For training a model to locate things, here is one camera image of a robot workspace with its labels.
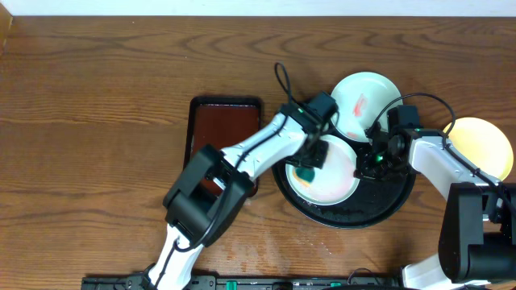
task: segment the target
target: black plate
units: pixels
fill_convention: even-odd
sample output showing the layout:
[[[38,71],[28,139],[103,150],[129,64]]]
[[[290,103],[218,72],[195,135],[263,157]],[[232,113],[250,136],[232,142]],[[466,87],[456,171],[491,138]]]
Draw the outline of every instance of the black plate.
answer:
[[[337,137],[347,142],[355,151],[367,143],[349,142],[342,135]],[[393,182],[372,182],[361,180],[355,192],[336,205],[314,205],[305,201],[290,187],[285,172],[285,162],[273,166],[274,179],[281,192],[296,209],[308,218],[326,226],[342,229],[359,229],[382,222],[405,203],[414,187],[415,175]]]

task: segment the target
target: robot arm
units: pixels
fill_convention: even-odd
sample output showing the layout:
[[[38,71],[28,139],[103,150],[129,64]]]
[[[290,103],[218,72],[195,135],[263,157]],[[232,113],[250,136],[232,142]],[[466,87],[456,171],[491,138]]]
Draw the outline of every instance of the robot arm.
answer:
[[[283,105],[265,128],[242,143],[221,151],[211,146],[201,149],[164,198],[167,238],[158,262],[148,271],[147,288],[183,289],[202,248],[223,234],[251,192],[253,181],[277,161],[289,157],[290,162],[321,167],[327,144],[318,138],[336,110],[335,99],[320,93],[303,107]],[[199,185],[203,178],[224,189],[219,199]],[[192,244],[194,248],[179,251]]]
[[[422,129],[414,106],[391,109],[388,120],[388,133],[373,127],[372,150],[361,157],[356,175],[387,181],[407,172],[421,173],[447,200],[439,253],[404,267],[404,286],[454,289],[514,280],[516,219],[506,203],[516,203],[516,197],[503,194],[514,193],[516,187],[501,185],[476,168],[442,131]],[[483,221],[500,223],[501,233],[485,234]]]

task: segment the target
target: white wall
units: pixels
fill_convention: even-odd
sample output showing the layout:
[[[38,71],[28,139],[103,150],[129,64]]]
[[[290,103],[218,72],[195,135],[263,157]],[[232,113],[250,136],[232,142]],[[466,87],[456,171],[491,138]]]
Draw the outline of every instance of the white wall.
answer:
[[[0,0],[12,15],[516,16],[516,0]]]

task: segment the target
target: wood grain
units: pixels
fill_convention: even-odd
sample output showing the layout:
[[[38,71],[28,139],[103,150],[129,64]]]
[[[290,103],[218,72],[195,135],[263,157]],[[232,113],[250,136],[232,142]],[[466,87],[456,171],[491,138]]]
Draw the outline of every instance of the wood grain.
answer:
[[[3,54],[3,48],[6,46],[7,35],[9,33],[10,24],[13,17],[9,11],[0,3],[0,56]]]
[[[298,98],[379,72],[403,93],[434,93],[458,116],[492,122],[516,144],[515,36],[516,19],[18,17],[0,62],[0,288],[78,289],[85,275],[155,262],[189,101],[259,96],[268,121],[285,102],[277,60]],[[450,121],[439,103],[408,103],[427,127]],[[394,272],[437,251],[444,206],[419,177],[389,220],[335,230],[300,214],[266,172],[195,267],[239,276]]]

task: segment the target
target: white plate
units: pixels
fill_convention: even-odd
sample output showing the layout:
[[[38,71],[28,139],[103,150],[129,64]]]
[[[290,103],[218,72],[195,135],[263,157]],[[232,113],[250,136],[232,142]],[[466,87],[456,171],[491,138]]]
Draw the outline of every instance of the white plate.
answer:
[[[304,200],[316,205],[335,205],[345,201],[356,190],[359,180],[353,176],[356,153],[342,139],[324,135],[321,140],[329,144],[322,169],[314,168],[315,178],[308,183],[297,177],[292,165],[286,165],[290,187]]]
[[[353,141],[366,143],[369,139],[364,130],[371,127],[381,110],[401,94],[388,78],[374,72],[358,72],[341,80],[331,96],[339,106],[337,131]],[[398,105],[403,102],[397,101],[391,107]],[[335,125],[337,115],[331,121]],[[380,124],[382,130],[387,131],[387,111],[381,115]]]

